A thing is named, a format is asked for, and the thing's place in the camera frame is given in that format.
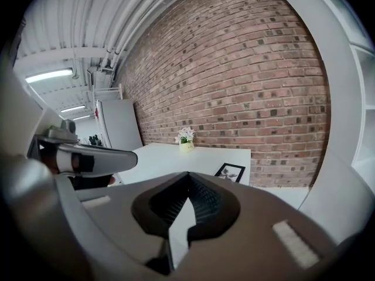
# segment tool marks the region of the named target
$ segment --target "white corrugated ceiling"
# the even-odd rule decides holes
[[[111,61],[114,52],[125,57],[122,48],[126,46],[129,50],[145,28],[174,1],[34,0],[25,13],[26,26],[15,72],[24,80],[27,76],[72,68],[73,76],[42,80],[30,86],[57,112],[82,104],[86,106],[63,113],[64,118],[92,115],[87,69],[99,68],[93,74],[94,88],[109,87],[114,77],[111,67],[116,68],[117,64]]]

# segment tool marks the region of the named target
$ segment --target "ceiling light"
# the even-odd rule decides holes
[[[85,108],[85,106],[84,105],[76,106],[76,107],[61,110],[61,112],[67,112],[67,111],[72,111],[72,110],[81,109],[81,108]]]
[[[78,120],[78,119],[84,119],[84,118],[88,118],[90,115],[85,115],[85,116],[80,116],[79,118],[75,118],[73,119],[74,121]]]
[[[27,77],[26,82],[33,83],[39,80],[44,80],[44,79],[53,78],[53,77],[60,77],[60,76],[69,76],[69,75],[73,75],[73,70],[70,68],[65,68],[63,70],[58,70],[58,71],[53,71],[53,72],[48,72],[48,73],[43,73],[43,74],[38,74],[38,75]]]

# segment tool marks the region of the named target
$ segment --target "framed picture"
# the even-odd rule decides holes
[[[225,163],[221,166],[220,170],[217,171],[215,176],[232,182],[240,182],[244,171],[244,166],[236,166],[231,165],[229,163]]]

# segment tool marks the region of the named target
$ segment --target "flower pot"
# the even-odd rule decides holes
[[[194,144],[192,142],[190,143],[180,143],[180,151],[183,153],[190,152],[194,149]]]

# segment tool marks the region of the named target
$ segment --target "table top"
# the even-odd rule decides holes
[[[122,184],[140,182],[175,172],[196,172],[214,176],[224,163],[244,166],[240,184],[249,185],[249,149],[223,149],[195,147],[182,153],[178,145],[151,143],[133,151],[138,155],[138,164],[127,171],[119,172]]]

